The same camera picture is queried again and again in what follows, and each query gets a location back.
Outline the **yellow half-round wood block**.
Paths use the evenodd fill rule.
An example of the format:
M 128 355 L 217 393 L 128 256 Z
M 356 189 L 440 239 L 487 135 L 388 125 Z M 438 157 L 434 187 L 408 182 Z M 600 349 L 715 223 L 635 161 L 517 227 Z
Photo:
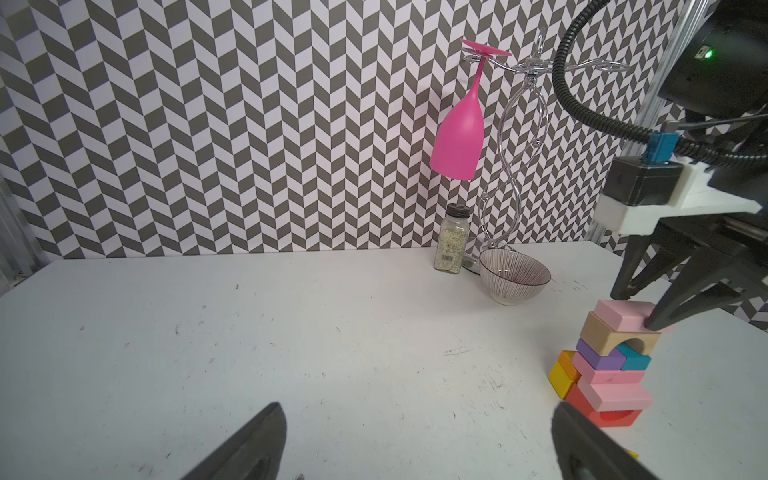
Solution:
M 568 376 L 567 372 L 559 362 L 556 362 L 553 365 L 553 368 L 548 375 L 548 380 L 558 397 L 562 400 L 567 397 L 575 383 L 575 381 Z

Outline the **glass spice jar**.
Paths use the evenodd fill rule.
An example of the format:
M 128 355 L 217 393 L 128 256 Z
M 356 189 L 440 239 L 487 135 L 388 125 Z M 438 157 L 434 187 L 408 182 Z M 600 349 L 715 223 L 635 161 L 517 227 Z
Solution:
M 465 204 L 449 203 L 440 224 L 434 268 L 438 271 L 459 274 L 470 233 L 472 210 Z

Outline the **natural wood block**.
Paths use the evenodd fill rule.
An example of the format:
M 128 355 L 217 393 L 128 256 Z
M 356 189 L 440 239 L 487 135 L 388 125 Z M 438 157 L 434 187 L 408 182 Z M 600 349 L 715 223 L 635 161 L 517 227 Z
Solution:
M 611 329 L 594 312 L 590 312 L 580 333 L 593 350 L 601 356 L 607 356 L 621 343 L 626 343 L 642 355 L 650 356 L 659 342 L 659 332 L 618 332 Z

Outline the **red arch wood block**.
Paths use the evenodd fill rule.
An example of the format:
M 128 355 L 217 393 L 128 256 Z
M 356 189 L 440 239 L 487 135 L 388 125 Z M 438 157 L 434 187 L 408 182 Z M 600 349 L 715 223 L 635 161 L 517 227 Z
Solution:
M 629 427 L 642 413 L 641 410 L 597 411 L 591 406 L 577 385 L 570 389 L 565 401 L 601 428 Z

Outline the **orange wood block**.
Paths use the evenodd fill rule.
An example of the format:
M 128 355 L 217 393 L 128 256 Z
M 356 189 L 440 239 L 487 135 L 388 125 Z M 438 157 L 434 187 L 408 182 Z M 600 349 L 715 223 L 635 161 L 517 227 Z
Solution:
M 573 357 L 575 354 L 576 351 L 563 350 L 558 356 L 558 363 L 560 367 L 563 369 L 568 379 L 572 382 L 577 382 L 581 377 L 581 374 L 573 365 Z

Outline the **striped ceramic bowl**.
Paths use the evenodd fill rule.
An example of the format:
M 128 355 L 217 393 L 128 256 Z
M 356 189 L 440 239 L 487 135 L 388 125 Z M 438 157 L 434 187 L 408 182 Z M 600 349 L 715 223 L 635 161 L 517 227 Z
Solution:
M 487 249 L 479 255 L 479 263 L 491 298 L 506 306 L 537 296 L 552 278 L 544 264 L 517 251 Z

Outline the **pink rectangular wood block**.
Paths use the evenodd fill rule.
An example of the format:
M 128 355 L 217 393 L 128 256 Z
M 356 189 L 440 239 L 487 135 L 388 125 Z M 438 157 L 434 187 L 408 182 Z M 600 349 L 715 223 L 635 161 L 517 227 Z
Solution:
M 572 364 L 585 382 L 590 384 L 640 383 L 645 376 L 645 371 L 596 370 L 579 352 L 574 354 Z

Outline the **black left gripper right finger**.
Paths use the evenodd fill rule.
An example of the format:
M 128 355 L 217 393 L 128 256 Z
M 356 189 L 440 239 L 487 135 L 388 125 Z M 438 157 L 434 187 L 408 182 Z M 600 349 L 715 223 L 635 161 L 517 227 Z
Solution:
M 656 479 L 569 403 L 555 408 L 551 434 L 563 479 Z

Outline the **pink half-round wood block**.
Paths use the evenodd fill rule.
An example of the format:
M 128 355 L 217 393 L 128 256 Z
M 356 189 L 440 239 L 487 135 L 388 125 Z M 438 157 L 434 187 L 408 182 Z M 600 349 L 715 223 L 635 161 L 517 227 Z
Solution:
M 643 410 L 653 402 L 651 393 L 641 383 L 577 383 L 592 409 L 598 412 Z

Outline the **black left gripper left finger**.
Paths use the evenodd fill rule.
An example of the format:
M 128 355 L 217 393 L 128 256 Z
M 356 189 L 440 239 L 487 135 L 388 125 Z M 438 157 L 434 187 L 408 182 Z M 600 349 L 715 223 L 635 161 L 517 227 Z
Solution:
M 282 406 L 272 402 L 190 470 L 183 480 L 276 479 L 287 439 Z

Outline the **pink lamp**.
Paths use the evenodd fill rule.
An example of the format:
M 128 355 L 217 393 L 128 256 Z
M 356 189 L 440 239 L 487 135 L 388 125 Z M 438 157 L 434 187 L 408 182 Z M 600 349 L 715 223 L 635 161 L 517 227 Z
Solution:
M 484 66 L 491 57 L 509 57 L 510 53 L 470 40 L 463 40 L 463 44 L 480 56 L 479 65 L 470 90 L 438 129 L 430 167 L 450 179 L 470 181 L 478 168 L 484 142 L 484 115 L 479 101 Z

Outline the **purple wood cube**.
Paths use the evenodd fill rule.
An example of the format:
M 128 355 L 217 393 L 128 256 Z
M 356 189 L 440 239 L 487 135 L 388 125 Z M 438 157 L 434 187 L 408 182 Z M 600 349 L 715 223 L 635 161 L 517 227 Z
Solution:
M 613 349 L 607 356 L 601 356 L 583 339 L 578 340 L 576 349 L 595 370 L 622 370 L 626 362 L 626 357 L 618 349 Z

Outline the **teal wood cube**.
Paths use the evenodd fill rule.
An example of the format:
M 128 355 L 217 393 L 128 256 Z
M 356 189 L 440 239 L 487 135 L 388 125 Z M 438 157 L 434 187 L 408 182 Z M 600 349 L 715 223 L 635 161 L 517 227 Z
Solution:
M 650 356 L 638 353 L 626 343 L 619 344 L 616 350 L 625 358 L 622 371 L 645 371 L 651 362 Z

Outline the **left corner metal post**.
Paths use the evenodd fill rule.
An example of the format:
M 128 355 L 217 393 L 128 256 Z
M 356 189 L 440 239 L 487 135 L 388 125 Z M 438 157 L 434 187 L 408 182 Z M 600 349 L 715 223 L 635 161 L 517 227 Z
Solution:
M 1 178 L 1 295 L 50 263 Z

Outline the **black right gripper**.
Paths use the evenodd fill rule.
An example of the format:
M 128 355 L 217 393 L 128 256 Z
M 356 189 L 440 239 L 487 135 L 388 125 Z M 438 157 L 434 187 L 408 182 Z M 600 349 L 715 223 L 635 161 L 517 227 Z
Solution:
M 767 169 L 717 170 L 710 185 L 756 201 L 760 211 L 663 218 L 652 235 L 629 237 L 614 300 L 631 299 L 690 257 L 643 322 L 647 330 L 767 295 Z M 651 245 L 658 250 L 637 273 Z

